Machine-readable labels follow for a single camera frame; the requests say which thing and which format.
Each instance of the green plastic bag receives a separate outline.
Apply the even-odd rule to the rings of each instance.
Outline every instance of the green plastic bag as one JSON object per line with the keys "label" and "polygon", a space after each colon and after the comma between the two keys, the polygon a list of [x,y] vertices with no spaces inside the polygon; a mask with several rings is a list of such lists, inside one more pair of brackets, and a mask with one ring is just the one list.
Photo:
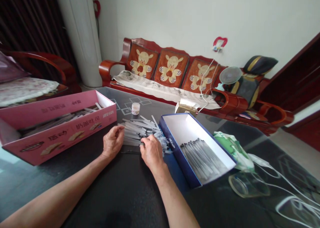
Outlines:
{"label": "green plastic bag", "polygon": [[248,154],[244,151],[240,142],[233,135],[215,131],[213,137],[229,152],[237,161],[236,169],[254,172],[254,164]]}

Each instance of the pink cardboard box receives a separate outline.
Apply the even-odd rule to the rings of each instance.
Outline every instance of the pink cardboard box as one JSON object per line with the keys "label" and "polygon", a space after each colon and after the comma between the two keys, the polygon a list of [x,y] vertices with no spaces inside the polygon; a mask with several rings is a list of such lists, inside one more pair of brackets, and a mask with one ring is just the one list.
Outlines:
{"label": "pink cardboard box", "polygon": [[[17,136],[16,130],[91,107],[96,102],[101,110],[22,139]],[[97,91],[88,91],[0,109],[0,141],[3,149],[39,165],[115,121],[116,104]]]}

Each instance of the newspaper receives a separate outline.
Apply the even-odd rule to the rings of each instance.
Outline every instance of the newspaper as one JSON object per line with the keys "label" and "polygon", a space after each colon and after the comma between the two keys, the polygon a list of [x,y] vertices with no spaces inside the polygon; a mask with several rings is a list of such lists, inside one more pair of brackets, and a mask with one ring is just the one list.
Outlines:
{"label": "newspaper", "polygon": [[181,98],[188,99],[198,103],[200,107],[206,105],[206,109],[218,109],[220,106],[214,100],[214,96],[205,96],[206,101],[201,94],[182,90],[180,88],[172,88],[161,85],[155,81],[138,76],[129,71],[122,71],[119,75],[113,77],[117,82],[134,90],[144,92],[148,95],[153,95],[157,98],[162,98],[167,101],[179,102]]}

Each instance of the tiled floor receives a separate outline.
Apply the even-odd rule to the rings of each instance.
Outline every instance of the tiled floor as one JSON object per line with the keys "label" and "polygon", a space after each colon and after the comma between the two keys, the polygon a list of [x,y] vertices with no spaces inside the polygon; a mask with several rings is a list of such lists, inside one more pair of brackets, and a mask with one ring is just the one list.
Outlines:
{"label": "tiled floor", "polygon": [[320,180],[320,152],[282,129],[271,135],[270,139],[311,175]]}

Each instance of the small jar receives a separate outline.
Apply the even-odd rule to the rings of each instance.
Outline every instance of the small jar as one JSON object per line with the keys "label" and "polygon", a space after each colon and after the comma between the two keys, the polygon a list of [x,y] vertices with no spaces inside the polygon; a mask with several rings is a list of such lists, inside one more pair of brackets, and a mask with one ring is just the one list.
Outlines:
{"label": "small jar", "polygon": [[132,103],[131,113],[133,115],[139,115],[140,111],[140,103]]}

